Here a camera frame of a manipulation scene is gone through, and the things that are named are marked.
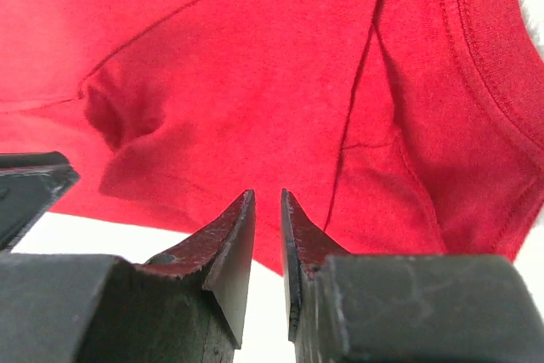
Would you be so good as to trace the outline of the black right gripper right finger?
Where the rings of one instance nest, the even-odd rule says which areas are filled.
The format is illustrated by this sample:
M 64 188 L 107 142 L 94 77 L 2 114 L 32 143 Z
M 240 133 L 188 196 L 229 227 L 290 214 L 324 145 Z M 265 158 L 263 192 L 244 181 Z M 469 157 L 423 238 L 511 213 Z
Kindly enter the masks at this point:
M 543 320 L 493 255 L 355 255 L 281 193 L 288 338 L 299 362 L 540 362 Z

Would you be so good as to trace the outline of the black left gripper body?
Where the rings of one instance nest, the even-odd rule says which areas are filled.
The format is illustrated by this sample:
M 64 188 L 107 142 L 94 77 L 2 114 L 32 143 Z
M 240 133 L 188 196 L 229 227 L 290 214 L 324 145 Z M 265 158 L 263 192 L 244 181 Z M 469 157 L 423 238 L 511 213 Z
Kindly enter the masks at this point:
M 58 151 L 1 155 L 1 250 L 10 252 L 80 175 Z

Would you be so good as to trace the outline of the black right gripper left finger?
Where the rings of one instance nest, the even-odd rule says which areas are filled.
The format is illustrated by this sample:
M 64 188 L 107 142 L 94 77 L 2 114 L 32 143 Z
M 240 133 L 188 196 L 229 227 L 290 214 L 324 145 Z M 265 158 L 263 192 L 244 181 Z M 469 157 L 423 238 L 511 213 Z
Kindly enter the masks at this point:
M 254 231 L 255 196 L 246 190 L 144 264 L 104 254 L 3 254 L 2 361 L 232 361 Z

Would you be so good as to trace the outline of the red t shirt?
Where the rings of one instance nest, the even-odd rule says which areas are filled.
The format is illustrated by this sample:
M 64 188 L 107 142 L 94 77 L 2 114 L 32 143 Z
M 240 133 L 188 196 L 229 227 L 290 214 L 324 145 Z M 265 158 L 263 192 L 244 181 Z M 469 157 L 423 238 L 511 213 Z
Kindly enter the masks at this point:
M 290 190 L 353 252 L 515 258 L 543 204 L 518 0 L 1 0 L 1 149 L 58 213 L 191 232 L 243 190 L 279 270 Z

